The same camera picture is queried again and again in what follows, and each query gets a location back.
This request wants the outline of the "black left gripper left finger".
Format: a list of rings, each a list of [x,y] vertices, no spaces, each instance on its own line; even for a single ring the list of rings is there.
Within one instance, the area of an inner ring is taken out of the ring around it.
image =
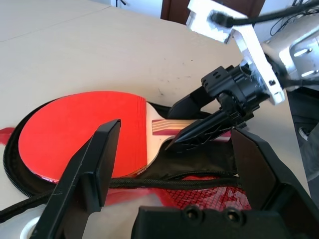
[[[98,127],[71,158],[32,234],[32,239],[80,239],[89,216],[105,204],[121,121]]]

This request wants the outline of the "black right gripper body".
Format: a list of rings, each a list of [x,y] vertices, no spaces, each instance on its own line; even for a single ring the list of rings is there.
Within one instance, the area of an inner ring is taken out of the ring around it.
[[[253,112],[270,96],[264,92],[248,64],[216,68],[201,79],[206,92],[220,103],[232,125],[253,118]]]

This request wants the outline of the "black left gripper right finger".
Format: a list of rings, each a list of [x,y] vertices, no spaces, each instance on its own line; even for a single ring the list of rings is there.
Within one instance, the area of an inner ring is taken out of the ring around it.
[[[292,236],[319,237],[319,210],[271,146],[242,129],[231,141],[240,182],[251,209],[272,214]]]

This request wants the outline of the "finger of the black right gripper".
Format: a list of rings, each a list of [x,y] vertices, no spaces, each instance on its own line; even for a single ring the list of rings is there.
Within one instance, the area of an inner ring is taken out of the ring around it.
[[[166,147],[166,151],[191,150],[216,139],[235,127],[244,128],[245,126],[246,120],[239,112],[220,109],[182,129]]]
[[[204,88],[197,88],[173,104],[168,111],[167,119],[191,119],[215,99]]]

